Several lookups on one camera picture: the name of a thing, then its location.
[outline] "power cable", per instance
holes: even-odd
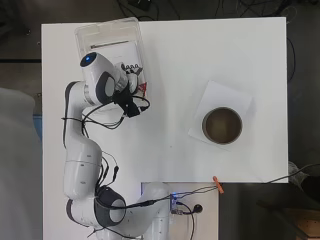
[[[293,54],[293,70],[292,70],[291,76],[290,76],[290,78],[288,80],[288,83],[290,83],[292,81],[292,79],[293,79],[294,73],[296,72],[296,51],[294,50],[294,46],[293,46],[292,41],[289,38],[287,38],[287,40],[291,45],[292,54]]]
[[[214,18],[217,18],[219,7],[220,7],[220,0],[218,0],[218,6],[216,8],[216,13],[214,14]]]
[[[176,7],[174,6],[172,0],[168,0],[168,3],[170,4],[172,10],[174,11],[174,13],[177,15],[178,19],[180,20],[181,19],[180,14],[179,14],[178,10],[176,9]]]
[[[298,171],[292,173],[292,174],[289,174],[287,176],[284,176],[284,177],[280,177],[280,178],[277,178],[277,179],[274,179],[274,180],[271,180],[269,182],[265,182],[264,184],[269,184],[269,183],[273,183],[273,182],[276,182],[276,181],[279,181],[281,179],[284,179],[284,178],[289,178],[289,177],[292,177],[296,174],[298,174],[299,172],[302,172],[304,169],[307,169],[309,167],[314,167],[314,166],[319,166],[320,163],[314,163],[314,164],[308,164],[308,165],[305,165],[304,167],[300,168]]]
[[[243,2],[242,0],[239,0],[241,4],[243,4],[246,8],[246,10],[240,15],[240,17],[242,17],[248,10],[250,10],[251,12],[253,12],[255,15],[257,15],[258,17],[261,17],[259,13],[257,13],[255,10],[253,10],[251,8],[251,6],[254,6],[253,4],[255,4],[255,0],[252,1],[251,4],[246,4],[245,2]]]
[[[194,234],[194,216],[193,216],[193,212],[192,210],[188,207],[188,205],[182,203],[182,202],[177,202],[177,205],[182,205],[184,207],[186,207],[189,211],[189,214],[188,215],[191,215],[191,219],[192,219],[192,231],[191,231],[191,236],[190,236],[190,240],[193,239],[193,234]]]
[[[107,152],[105,152],[105,151],[102,151],[102,152],[103,152],[104,154],[106,154],[106,155],[108,155],[108,156],[112,157],[112,159],[113,159],[114,163],[116,164],[116,166],[118,166],[117,160],[115,159],[115,157],[114,157],[113,155],[111,155],[110,153],[107,153]]]

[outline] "wire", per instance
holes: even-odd
[[[115,234],[117,234],[117,235],[119,235],[120,237],[123,237],[123,238],[127,238],[127,239],[140,239],[140,238],[133,238],[133,237],[128,237],[128,236],[122,235],[121,233],[116,232],[116,231],[114,231],[114,230],[112,230],[112,229],[110,229],[110,228],[107,228],[107,227],[106,227],[105,229],[108,229],[110,232],[113,232],[113,233],[115,233]]]
[[[130,8],[126,7],[123,3],[121,3],[120,0],[116,0],[116,1],[117,1],[118,5],[119,5],[119,8],[120,8],[122,14],[125,17],[129,17],[129,16],[125,13],[123,8],[126,9],[128,12],[130,12],[135,18],[138,18],[138,16]]]
[[[99,199],[96,199],[96,201],[102,208],[107,208],[107,209],[111,209],[111,210],[130,209],[130,208],[136,208],[136,207],[148,207],[148,206],[151,206],[151,205],[155,204],[156,202],[163,201],[163,200],[170,200],[171,198],[182,199],[182,198],[184,198],[186,196],[189,196],[189,195],[201,194],[201,193],[206,193],[206,192],[209,192],[209,191],[213,191],[216,188],[217,188],[216,186],[208,186],[208,187],[203,187],[203,188],[196,189],[196,190],[194,190],[192,192],[179,192],[179,193],[175,193],[175,194],[169,194],[168,196],[165,196],[163,198],[154,199],[154,200],[147,200],[147,201],[144,201],[144,202],[135,203],[135,204],[131,204],[131,205],[124,206],[124,207],[106,206],[105,204],[100,202]]]
[[[254,3],[255,0],[253,0],[251,4],[246,4],[246,3],[244,3],[242,0],[239,0],[239,1],[240,1],[241,4],[243,4],[245,7],[247,7],[246,10],[240,15],[240,17],[242,17],[248,10],[250,10],[251,12],[253,12],[254,14],[256,14],[258,17],[261,17],[259,13],[257,13],[256,11],[254,11],[254,10],[251,8],[251,6],[254,6],[253,4],[255,4],[255,3]]]
[[[290,76],[290,78],[288,80],[288,83],[290,83],[292,81],[292,79],[293,79],[294,73],[296,72],[296,52],[294,50],[294,46],[293,46],[293,43],[291,42],[291,40],[289,38],[287,38],[287,40],[291,45],[292,54],[293,54],[293,70],[292,70],[291,76]]]
[[[218,6],[217,6],[217,9],[216,9],[216,13],[214,14],[214,18],[217,18],[219,7],[220,7],[220,0],[218,0]]]
[[[140,96],[132,96],[133,98],[136,98],[136,99],[141,99],[142,101],[145,101],[148,105],[146,106],[146,107],[140,107],[140,108],[145,108],[145,110],[146,109],[148,109],[149,107],[150,107],[150,102],[149,102],[149,100],[148,99],[146,99],[146,98],[144,98],[144,97],[140,97]]]
[[[291,4],[291,0],[282,0],[276,11],[267,15],[263,15],[262,17],[276,17],[290,4]]]
[[[159,6],[158,4],[156,4],[154,1],[151,1],[150,2],[151,4],[153,4],[156,8],[156,11],[157,11],[157,17],[156,17],[156,20],[158,21],[159,20],[159,14],[160,14],[160,10],[159,10]]]
[[[149,18],[150,20],[155,21],[155,19],[150,17],[150,16],[140,16],[140,17],[137,17],[137,18],[138,18],[139,21],[141,20],[141,18]]]
[[[90,120],[90,121],[83,121],[83,123],[94,123],[94,124],[97,124],[97,125],[100,125],[101,127],[104,127],[104,128],[107,128],[107,129],[116,129],[117,127],[120,126],[120,124],[123,122],[124,120],[124,115],[121,116],[120,120],[118,122],[116,122],[115,124],[106,124],[106,123],[100,123],[98,121],[95,121],[95,120]]]
[[[101,180],[101,182],[100,182],[100,184],[99,184],[99,187],[100,187],[100,185],[104,182],[104,180],[106,179],[106,177],[107,177],[107,175],[108,175],[108,172],[109,172],[109,163],[108,163],[108,161],[107,161],[107,159],[105,159],[103,156],[102,156],[102,159],[105,161],[105,163],[107,164],[107,167],[106,167],[106,170],[104,171],[104,173],[103,173],[103,178],[102,178],[102,180]]]
[[[96,195],[97,195],[97,191],[98,191],[98,189],[99,189],[99,187],[100,187],[100,180],[102,179],[102,175],[103,175],[103,172],[104,172],[104,169],[103,169],[103,165],[101,164],[100,165],[100,168],[101,168],[101,173],[100,173],[100,175],[99,175],[99,178],[98,178],[98,180],[97,180],[97,182],[96,182],[96,187],[95,187],[95,193],[96,193]]]
[[[292,174],[290,174],[290,175],[288,175],[288,176],[284,176],[284,177],[280,177],[280,178],[271,180],[271,181],[269,181],[269,182],[265,182],[264,184],[273,183],[273,182],[279,181],[279,180],[284,179],[284,178],[292,177],[292,176],[298,174],[299,172],[302,172],[302,171],[303,171],[304,169],[306,169],[306,168],[314,167],[314,166],[319,166],[319,165],[320,165],[320,163],[305,165],[304,167],[300,168],[300,169],[299,169],[298,171],[296,171],[295,173],[292,173]]]
[[[252,3],[252,4],[250,4],[250,7],[251,7],[251,6],[261,5],[261,4],[266,4],[266,3],[271,3],[271,2],[275,2],[275,0],[258,2],[258,3]]]
[[[188,205],[182,203],[182,202],[177,202],[178,205],[182,205],[182,206],[185,206],[188,211],[190,212],[190,215],[191,215],[191,219],[192,219],[192,231],[191,231],[191,236],[190,236],[190,240],[193,239],[193,234],[194,234],[194,216],[193,216],[193,213],[192,213],[192,210],[188,207]]]
[[[128,236],[122,235],[121,233],[119,233],[119,232],[117,232],[117,231],[115,231],[115,230],[112,230],[112,229],[110,229],[110,228],[107,228],[107,227],[103,227],[103,228],[98,229],[98,230],[94,229],[94,231],[93,231],[92,233],[90,233],[90,235],[89,235],[88,237],[90,237],[92,234],[94,234],[94,233],[96,233],[96,232],[99,232],[99,231],[102,231],[102,230],[104,230],[104,229],[107,229],[107,230],[109,230],[110,232],[113,232],[113,233],[119,235],[119,236],[122,237],[122,238],[127,238],[127,239],[141,239],[141,238],[134,238],[134,237],[128,237]]]
[[[282,13],[285,11],[285,10],[287,10],[287,12],[288,12],[288,14],[286,15],[286,16],[284,16],[284,17],[288,17],[290,14],[289,14],[289,9],[293,9],[294,11],[295,11],[295,15],[290,19],[290,20],[287,20],[287,24],[290,24],[290,23],[292,23],[292,21],[297,17],[297,15],[298,15],[298,10],[295,8],[295,7],[293,7],[293,6],[289,6],[289,7],[287,7],[287,8],[285,8],[283,11],[282,11]]]
[[[224,11],[224,1],[225,1],[225,0],[222,0],[222,3],[221,3],[222,13],[223,13],[224,15],[225,15],[225,14],[236,14],[236,13],[238,13],[239,0],[236,0],[236,10],[233,11],[233,12],[225,12],[225,11]]]
[[[88,131],[87,131],[85,126],[83,126],[83,130],[84,130],[84,134],[86,135],[86,137],[90,138],[89,133],[88,133]]]
[[[105,106],[107,106],[107,105],[108,105],[108,103],[107,103],[107,104],[102,104],[102,105],[100,105],[100,106],[98,106],[98,107],[95,107],[95,108],[92,109],[90,112],[88,112],[86,115],[84,115],[84,118],[83,118],[82,121],[86,121],[87,118],[89,118],[89,116],[90,116],[92,113],[94,113],[95,111],[97,111],[97,110],[99,110],[100,108],[103,108],[103,107],[105,107]]]
[[[103,152],[104,154],[107,154],[107,155],[109,155],[110,157],[112,157],[112,159],[113,159],[113,161],[115,162],[116,166],[118,166],[117,160],[115,159],[114,156],[112,156],[110,153],[107,153],[107,152],[105,152],[105,151],[102,151],[102,152]]]
[[[168,3],[170,4],[171,8],[173,9],[174,13],[177,15],[178,19],[180,20],[181,17],[180,17],[180,14],[179,12],[177,11],[176,7],[173,5],[173,2],[171,0],[168,0]]]

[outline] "brown liquid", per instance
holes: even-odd
[[[203,119],[202,130],[206,137],[219,144],[228,144],[236,140],[242,130],[239,115],[229,108],[217,108]]]

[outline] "black cable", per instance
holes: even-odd
[[[107,153],[107,152],[105,152],[105,151],[102,151],[102,152],[103,152],[104,154],[107,154],[107,155],[109,155],[110,157],[112,157],[114,163],[116,164],[116,166],[118,166],[117,160],[115,159],[114,156],[112,156],[110,153]]]
[[[123,237],[123,238],[127,238],[127,239],[140,239],[140,238],[133,238],[133,237],[128,237],[128,236],[122,235],[121,233],[116,232],[116,231],[114,231],[114,230],[112,230],[112,229],[110,229],[110,228],[107,228],[107,227],[106,227],[105,229],[108,229],[110,232],[113,232],[113,233],[115,233],[115,234],[117,234],[117,235],[119,235],[120,237]]]
[[[306,168],[314,167],[314,166],[319,166],[319,165],[320,165],[320,163],[314,163],[314,164],[305,165],[304,167],[300,168],[300,169],[299,169],[298,171],[296,171],[295,173],[292,173],[292,174],[290,174],[290,175],[288,175],[288,176],[284,176],[284,177],[280,177],[280,178],[271,180],[271,181],[269,181],[269,182],[265,182],[264,184],[273,183],[273,182],[279,181],[279,180],[284,179],[284,178],[292,177],[292,176],[298,174],[299,172],[302,172],[302,171],[303,171],[304,169],[306,169]]]
[[[214,14],[214,18],[217,18],[219,7],[220,7],[220,0],[218,0],[218,6],[217,6],[217,9],[216,9],[216,13]]]
[[[194,225],[195,225],[194,216],[193,216],[192,210],[188,207],[188,205],[186,205],[186,204],[184,204],[182,202],[177,202],[177,205],[185,206],[188,209],[188,211],[190,212],[189,215],[191,215],[191,218],[192,218],[192,231],[191,231],[190,240],[192,240],[193,239],[193,234],[194,234]]]
[[[225,14],[236,14],[238,12],[239,0],[236,0],[237,1],[237,5],[236,5],[236,10],[234,12],[225,12],[224,11],[224,1],[225,0],[222,0],[222,3],[221,3],[221,8],[222,8],[223,15],[225,15]]]
[[[289,38],[287,38],[287,40],[291,45],[292,54],[293,54],[293,70],[292,70],[291,76],[290,76],[290,78],[288,80],[288,83],[290,83],[292,81],[292,79],[293,79],[294,73],[296,72],[296,52],[294,50],[293,43],[291,42],[291,40]]]
[[[66,121],[66,120],[74,120],[74,121],[78,121],[78,122],[82,122],[82,119],[78,119],[78,118],[65,118],[65,117],[63,117],[63,118],[61,118],[62,120],[64,120],[64,121]]]
[[[119,123],[119,121],[116,121],[116,122],[113,122],[113,123],[103,123],[104,125],[108,125],[108,126],[114,126],[114,125],[117,125]]]
[[[108,124],[105,124],[105,123],[101,123],[101,122],[98,122],[98,121],[95,121],[95,120],[83,121],[83,122],[84,122],[84,124],[85,123],[94,123],[94,124],[100,125],[101,127],[113,130],[113,129],[116,129],[117,127],[119,127],[120,124],[123,122],[123,120],[124,120],[124,116],[122,116],[120,118],[120,120],[116,124],[111,124],[111,125],[108,125]]]
[[[276,2],[276,0],[265,1],[265,2],[259,2],[259,3],[253,3],[253,4],[250,4],[250,7],[251,7],[251,6],[261,5],[261,4],[267,4],[267,3],[271,3],[271,2]]]
[[[142,18],[149,18],[150,20],[152,21],[155,21],[154,18],[150,17],[150,16],[140,16],[140,17],[137,17],[137,19],[140,21]]]
[[[0,59],[0,63],[41,63],[41,59]]]
[[[158,21],[159,20],[159,14],[160,14],[159,6],[154,1],[151,1],[150,3],[153,4],[155,6],[155,8],[156,8],[156,11],[157,11],[156,20]]]
[[[289,7],[292,4],[292,0],[282,0],[278,9],[276,11],[274,11],[273,13],[264,15],[262,17],[277,17],[281,14],[281,12],[286,9],[287,7]]]
[[[141,111],[145,111],[150,107],[150,102],[148,99],[144,98],[144,97],[140,97],[140,96],[132,96],[132,98],[136,98],[136,99],[140,99],[142,101],[145,101],[148,105],[147,106],[141,106],[139,107],[141,109]]]
[[[203,192],[199,192],[200,190],[203,190],[203,189],[207,189],[209,188],[209,190],[206,190],[206,191],[203,191]],[[102,202],[99,201],[99,199],[96,199],[96,202],[103,208],[107,208],[107,209],[111,209],[111,210],[116,210],[116,209],[130,209],[130,208],[136,208],[136,207],[148,207],[148,206],[151,206],[153,204],[155,204],[156,202],[159,202],[159,201],[163,201],[163,200],[170,200],[172,197],[173,198],[176,198],[176,199],[181,199],[181,198],[184,198],[186,196],[189,196],[189,195],[193,195],[193,194],[200,194],[200,193],[206,193],[206,192],[209,192],[209,191],[213,191],[215,190],[217,187],[215,186],[212,186],[212,187],[203,187],[203,188],[199,188],[199,189],[196,189],[192,192],[180,192],[180,193],[175,193],[175,194],[169,194],[168,196],[165,196],[163,198],[159,198],[159,199],[154,199],[154,200],[147,200],[147,201],[144,201],[144,202],[140,202],[140,203],[135,203],[135,204],[131,204],[131,205],[128,205],[128,206],[124,206],[124,207],[115,207],[115,206],[106,206],[104,205]]]
[[[100,105],[100,106],[98,106],[98,107],[95,107],[95,108],[92,109],[90,112],[88,112],[86,115],[84,115],[84,118],[82,119],[82,121],[86,121],[87,118],[89,118],[89,116],[90,116],[92,113],[94,113],[95,111],[99,110],[100,108],[103,108],[103,107],[107,106],[108,104],[109,104],[109,103],[107,103],[107,104],[102,104],[102,105]]]
[[[117,235],[119,235],[120,237],[123,237],[123,238],[127,238],[127,239],[140,239],[140,238],[133,238],[133,237],[128,237],[128,236],[125,236],[125,235],[122,235],[121,233],[119,233],[119,232],[117,232],[117,231],[114,231],[114,230],[112,230],[112,229],[110,229],[110,228],[107,228],[107,227],[104,227],[104,228],[101,228],[101,229],[98,229],[98,230],[94,230],[88,237],[90,237],[92,234],[94,234],[94,233],[96,233],[96,232],[99,232],[99,231],[102,231],[102,230],[104,230],[104,229],[107,229],[107,230],[109,230],[110,232],[113,232],[113,233],[115,233],[115,234],[117,234]]]
[[[105,159],[103,156],[102,156],[102,159],[105,161],[105,163],[107,164],[107,167],[106,167],[106,170],[104,171],[103,173],[103,177],[102,177],[102,180],[101,182],[99,183],[99,187],[101,186],[101,184],[104,182],[104,180],[106,179],[107,175],[108,175],[108,172],[109,172],[109,163],[107,161],[107,159]]]
[[[98,178],[98,180],[97,180],[97,182],[96,182],[95,195],[97,195],[98,188],[100,187],[100,180],[102,179],[102,175],[103,175],[103,172],[104,172],[104,169],[103,169],[103,165],[102,165],[102,164],[101,164],[100,168],[101,168],[102,171],[101,171],[101,173],[100,173],[100,175],[99,175],[99,178]]]
[[[123,8],[126,9],[128,12],[130,12],[135,18],[138,18],[138,16],[130,8],[126,7],[123,3],[121,3],[120,0],[116,0],[116,1],[117,1],[118,5],[119,5],[119,8],[120,8],[122,14],[125,17],[129,17],[129,16],[125,13]]]
[[[173,2],[171,0],[168,0],[168,3],[170,4],[170,6],[173,9],[174,13],[177,15],[178,19],[180,20],[181,19],[180,14],[177,11],[176,7],[173,5]]]
[[[118,174],[118,171],[119,171],[119,167],[118,166],[115,166],[114,167],[114,170],[113,170],[113,177],[112,177],[112,180],[110,183],[108,183],[106,186],[110,186],[112,183],[114,183],[116,181],[116,178],[117,178],[117,174]]]
[[[184,197],[186,197],[186,196],[190,196],[190,195],[193,195],[193,194],[211,192],[211,191],[213,191],[213,190],[215,190],[215,189],[217,189],[217,187],[212,187],[211,189],[209,189],[209,190],[205,190],[205,191],[202,191],[202,192],[186,193],[186,194],[184,194],[184,195],[182,195],[182,196],[180,196],[180,197],[177,197],[177,199],[182,199],[182,198],[184,198]]]
[[[243,4],[246,8],[246,10],[240,15],[240,17],[242,17],[248,10],[250,10],[251,12],[253,12],[254,14],[256,14],[258,17],[261,17],[259,13],[257,13],[256,11],[254,11],[251,6],[254,6],[253,4],[255,4],[255,0],[252,1],[251,4],[246,4],[244,3],[242,0],[239,0],[241,4]]]
[[[89,133],[86,129],[86,126],[83,126],[84,134],[86,135],[87,138],[90,138]]]

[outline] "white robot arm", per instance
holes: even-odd
[[[123,64],[115,67],[98,53],[86,55],[80,66],[85,82],[70,83],[65,94],[63,142],[67,151],[64,172],[64,193],[69,198],[67,215],[78,224],[93,227],[99,240],[142,235],[150,240],[168,239],[170,197],[167,186],[149,184],[138,203],[129,206],[110,187],[97,189],[102,151],[82,133],[82,114],[87,107],[116,102],[127,116],[139,114],[131,98],[137,88],[137,77],[128,76]]]

